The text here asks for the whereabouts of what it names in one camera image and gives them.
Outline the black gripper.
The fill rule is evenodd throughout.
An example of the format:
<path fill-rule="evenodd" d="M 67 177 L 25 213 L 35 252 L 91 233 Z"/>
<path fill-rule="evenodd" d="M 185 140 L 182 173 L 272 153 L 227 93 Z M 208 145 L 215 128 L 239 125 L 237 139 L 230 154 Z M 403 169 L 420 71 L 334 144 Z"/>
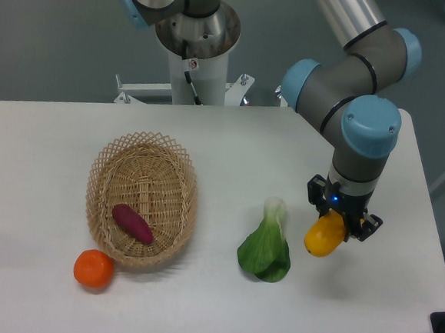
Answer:
<path fill-rule="evenodd" d="M 307 182 L 308 201 L 316 207 L 320 217 L 330 210 L 342 215 L 347 229 L 345 241 L 351 238 L 365 241 L 383 224 L 381 218 L 367 213 L 367 205 L 374 189 L 375 181 L 359 183 L 330 176 L 325 181 L 319 174 Z"/>

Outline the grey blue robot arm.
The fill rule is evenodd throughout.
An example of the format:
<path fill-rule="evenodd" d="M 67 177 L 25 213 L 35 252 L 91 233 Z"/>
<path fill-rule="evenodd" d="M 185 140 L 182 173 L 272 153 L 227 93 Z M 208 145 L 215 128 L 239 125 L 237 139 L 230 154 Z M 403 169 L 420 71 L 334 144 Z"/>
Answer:
<path fill-rule="evenodd" d="M 222 0 L 121 0 L 131 21 L 154 27 L 171 63 L 176 104 L 223 105 L 227 57 L 240 38 L 240 19 Z M 413 33 L 391 28 L 374 0 L 317 0 L 346 52 L 332 65 L 303 59 L 281 81 L 287 104 L 334 148 L 326 177 L 307 184 L 319 215 L 336 211 L 346 238 L 363 241 L 382 220 L 367 204 L 400 131 L 401 116 L 378 92 L 420 65 Z"/>

